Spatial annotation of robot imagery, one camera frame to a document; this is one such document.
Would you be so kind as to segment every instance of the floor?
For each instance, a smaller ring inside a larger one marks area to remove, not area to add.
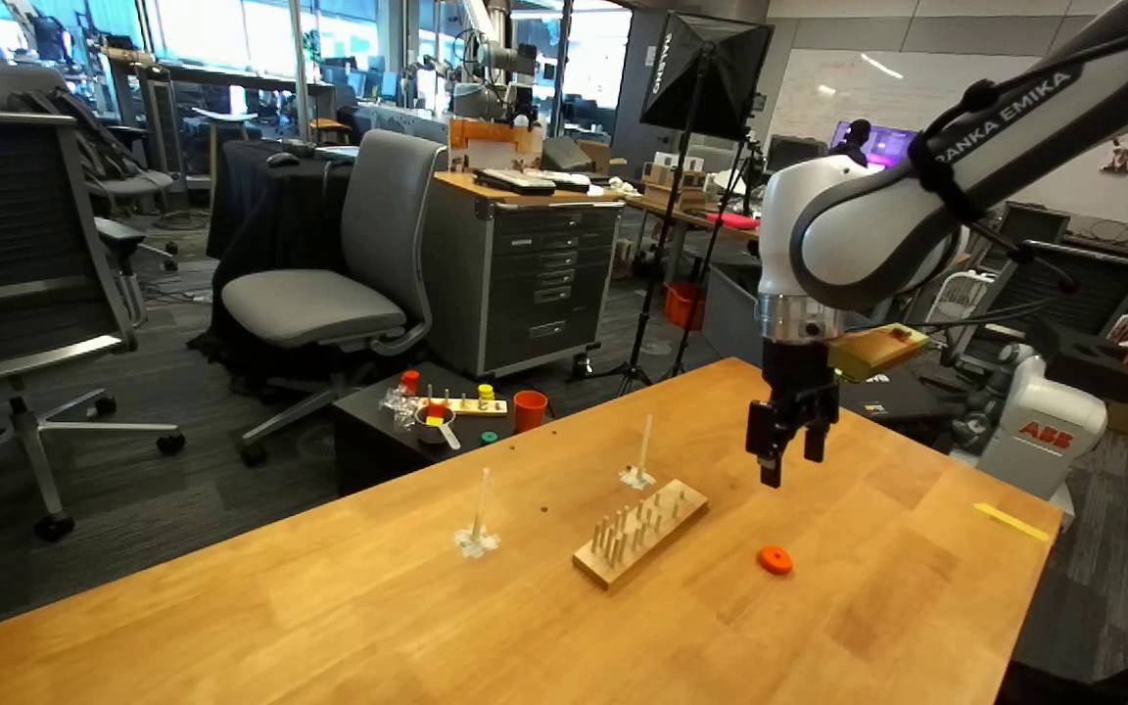
[[[86,591],[92,584],[139,571],[212,541],[300,514],[344,489],[334,472],[330,422],[300,422],[270,443],[270,461],[248,472],[235,455],[235,433],[270,409],[206,366],[193,336],[212,323],[212,272],[199,253],[199,228],[168,232],[184,262],[174,275],[146,268],[148,324],[138,354],[75,366],[30,383],[37,403],[107,383],[121,418],[181,418],[186,451],[156,460],[154,441],[49,441],[61,493],[78,528],[41,546],[30,539],[37,516],[35,489],[19,460],[0,461],[0,621],[37,605]],[[625,275],[611,281],[595,369],[631,361],[631,335],[643,315],[643,285]],[[648,375],[668,371],[677,328],[654,305],[639,366]],[[691,336],[684,369],[718,354]],[[625,387],[625,375],[569,382],[569,361],[526,371],[553,395],[556,414],[584,412]],[[1074,476],[1077,522],[1057,541],[1053,565],[1026,621],[1019,659],[1077,681],[1128,666],[1128,443],[1104,441]]]

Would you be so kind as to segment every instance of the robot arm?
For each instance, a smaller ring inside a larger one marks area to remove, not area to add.
[[[1032,71],[972,85],[893,173],[866,173],[844,159],[775,173],[761,232],[772,400],[749,412],[749,451],[765,481],[779,486],[779,455],[800,428],[808,428],[804,455],[823,460],[838,418],[830,344],[842,336],[842,311],[874,311],[933,277],[958,224],[987,232],[987,207],[1125,129],[1128,0]]]

